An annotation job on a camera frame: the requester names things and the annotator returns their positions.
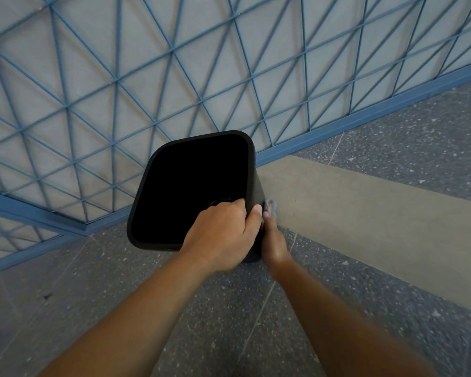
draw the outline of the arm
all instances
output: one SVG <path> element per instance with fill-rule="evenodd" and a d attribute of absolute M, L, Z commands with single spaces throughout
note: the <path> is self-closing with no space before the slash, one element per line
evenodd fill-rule
<path fill-rule="evenodd" d="M 260 228 L 243 199 L 202 211 L 179 253 L 44 369 L 39 377 L 150 376 L 183 308 L 203 281 L 237 266 Z"/>
<path fill-rule="evenodd" d="M 276 222 L 264 213 L 262 258 L 282 286 L 329 377 L 436 376 L 402 342 L 348 307 L 300 267 L 286 249 Z"/>

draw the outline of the right hand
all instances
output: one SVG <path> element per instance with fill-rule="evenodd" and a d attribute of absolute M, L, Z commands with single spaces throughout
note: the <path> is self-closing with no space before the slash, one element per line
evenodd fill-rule
<path fill-rule="evenodd" d="M 264 212 L 264 238 L 262 240 L 262 259 L 267 266 L 267 271 L 272 278 L 276 279 L 280 270 L 293 262 L 286 247 L 286 240 L 283 233 L 277 228 L 276 221 L 272 218 L 272 213 Z"/>

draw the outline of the forearm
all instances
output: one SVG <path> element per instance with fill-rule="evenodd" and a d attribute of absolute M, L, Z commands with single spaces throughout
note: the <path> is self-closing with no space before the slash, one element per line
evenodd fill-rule
<path fill-rule="evenodd" d="M 390 337 L 294 261 L 276 276 L 328 376 L 434 375 L 426 362 Z"/>
<path fill-rule="evenodd" d="M 41 374 L 149 376 L 183 308 L 209 272 L 175 254 Z"/>

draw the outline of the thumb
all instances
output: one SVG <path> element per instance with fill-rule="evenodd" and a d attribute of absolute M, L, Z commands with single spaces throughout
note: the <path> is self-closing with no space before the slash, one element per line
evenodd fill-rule
<path fill-rule="evenodd" d="M 257 237 L 260 225 L 262 223 L 262 206 L 256 204 L 251 209 L 250 215 L 246 218 L 246 225 L 243 236 L 253 243 Z"/>

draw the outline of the black trash can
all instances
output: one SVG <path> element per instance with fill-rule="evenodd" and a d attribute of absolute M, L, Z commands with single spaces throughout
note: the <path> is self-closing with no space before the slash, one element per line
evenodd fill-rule
<path fill-rule="evenodd" d="M 248 135 L 226 131 L 169 142 L 147 164 L 127 237 L 140 249 L 179 250 L 202 210 L 239 198 L 245 198 L 247 214 L 265 202 Z M 260 259 L 262 236 L 260 230 L 243 262 Z"/>

